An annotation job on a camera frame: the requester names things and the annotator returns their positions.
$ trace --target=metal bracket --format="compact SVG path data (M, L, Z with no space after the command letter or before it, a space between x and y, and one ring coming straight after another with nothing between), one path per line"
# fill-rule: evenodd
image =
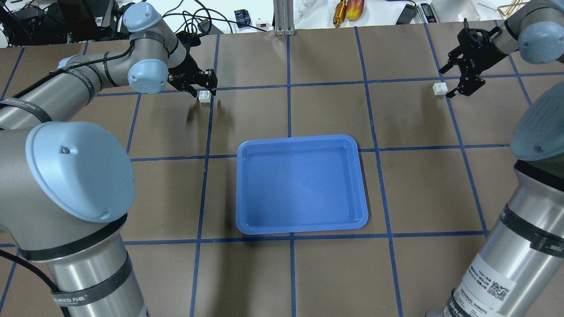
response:
M276 36L294 35L294 0L274 0L274 19Z

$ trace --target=blue tray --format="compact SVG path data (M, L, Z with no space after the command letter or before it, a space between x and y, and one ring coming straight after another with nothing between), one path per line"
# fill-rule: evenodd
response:
M237 152L237 228L247 235L361 228L358 146L348 135L246 141Z

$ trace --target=small white block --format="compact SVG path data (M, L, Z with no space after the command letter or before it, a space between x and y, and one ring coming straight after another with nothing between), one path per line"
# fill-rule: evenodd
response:
M447 84L444 82L437 82L433 85L435 96L446 95L448 93Z
M210 103L212 100L212 94L208 90L202 90L198 94L198 100L200 103Z

